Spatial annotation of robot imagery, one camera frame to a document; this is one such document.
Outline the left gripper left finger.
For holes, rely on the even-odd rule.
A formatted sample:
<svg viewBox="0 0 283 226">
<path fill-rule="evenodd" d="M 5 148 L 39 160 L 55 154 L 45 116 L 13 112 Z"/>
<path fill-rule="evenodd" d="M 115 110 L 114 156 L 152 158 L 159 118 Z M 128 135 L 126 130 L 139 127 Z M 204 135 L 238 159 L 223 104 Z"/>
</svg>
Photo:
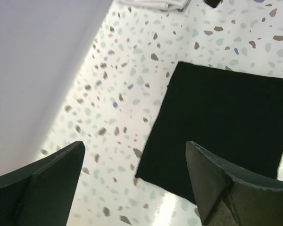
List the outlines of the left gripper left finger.
<svg viewBox="0 0 283 226">
<path fill-rule="evenodd" d="M 83 142 L 75 141 L 0 176 L 0 226 L 65 226 L 84 155 Z"/>
</svg>

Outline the black t shirt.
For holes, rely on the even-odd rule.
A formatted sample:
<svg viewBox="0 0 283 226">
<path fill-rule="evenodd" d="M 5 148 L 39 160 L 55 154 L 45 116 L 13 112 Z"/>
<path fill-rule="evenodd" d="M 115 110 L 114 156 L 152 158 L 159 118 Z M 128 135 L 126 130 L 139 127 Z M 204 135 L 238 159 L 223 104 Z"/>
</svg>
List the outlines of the black t shirt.
<svg viewBox="0 0 283 226">
<path fill-rule="evenodd" d="M 275 179 L 283 154 L 283 79 L 179 62 L 135 176 L 194 202 L 188 141 Z"/>
</svg>

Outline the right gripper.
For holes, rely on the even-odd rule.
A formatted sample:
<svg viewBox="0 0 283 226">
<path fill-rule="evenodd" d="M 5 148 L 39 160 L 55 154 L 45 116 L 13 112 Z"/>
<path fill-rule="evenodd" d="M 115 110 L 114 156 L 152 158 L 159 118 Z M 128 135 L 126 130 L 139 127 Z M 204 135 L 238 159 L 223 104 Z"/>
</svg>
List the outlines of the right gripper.
<svg viewBox="0 0 283 226">
<path fill-rule="evenodd" d="M 223 0 L 203 0 L 211 8 L 216 8 Z"/>
</svg>

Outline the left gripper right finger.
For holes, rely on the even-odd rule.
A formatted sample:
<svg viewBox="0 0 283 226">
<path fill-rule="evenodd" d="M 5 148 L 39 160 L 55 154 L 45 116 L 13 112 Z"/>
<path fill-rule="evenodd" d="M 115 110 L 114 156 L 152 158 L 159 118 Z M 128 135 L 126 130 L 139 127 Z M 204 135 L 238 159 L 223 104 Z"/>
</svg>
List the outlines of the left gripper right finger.
<svg viewBox="0 0 283 226">
<path fill-rule="evenodd" d="M 204 226 L 283 226 L 283 181 L 186 143 L 192 190 Z"/>
</svg>

